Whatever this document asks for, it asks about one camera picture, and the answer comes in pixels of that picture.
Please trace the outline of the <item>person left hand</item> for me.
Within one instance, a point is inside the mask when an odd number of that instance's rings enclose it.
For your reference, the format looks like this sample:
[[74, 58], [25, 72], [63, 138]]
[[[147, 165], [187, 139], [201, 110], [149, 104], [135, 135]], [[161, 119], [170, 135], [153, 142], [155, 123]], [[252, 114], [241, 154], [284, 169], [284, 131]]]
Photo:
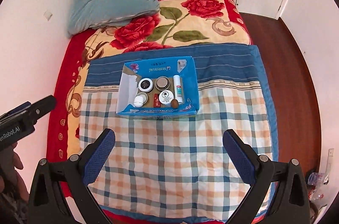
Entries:
[[18, 142], [1, 151], [1, 192], [14, 189], [19, 198], [25, 202], [29, 200], [29, 192], [25, 182], [17, 170], [24, 168], [19, 155], [14, 151]]

